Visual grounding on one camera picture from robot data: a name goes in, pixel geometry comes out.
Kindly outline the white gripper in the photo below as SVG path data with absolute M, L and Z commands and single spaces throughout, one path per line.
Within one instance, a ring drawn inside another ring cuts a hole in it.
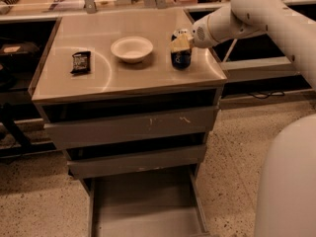
M 183 32 L 170 42 L 172 53 L 189 50 L 191 39 L 198 48 L 209 48 L 227 40 L 241 40 L 263 35 L 264 32 L 239 20 L 224 6 L 204 16 L 193 24 L 192 33 Z

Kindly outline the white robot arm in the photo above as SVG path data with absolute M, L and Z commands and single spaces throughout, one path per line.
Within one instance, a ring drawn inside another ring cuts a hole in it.
M 316 89 L 316 22 L 282 0 L 230 0 L 179 30 L 172 52 L 266 35 L 299 73 L 272 79 L 274 90 Z M 316 115 L 300 118 L 273 140 L 257 194 L 254 237 L 316 237 Z

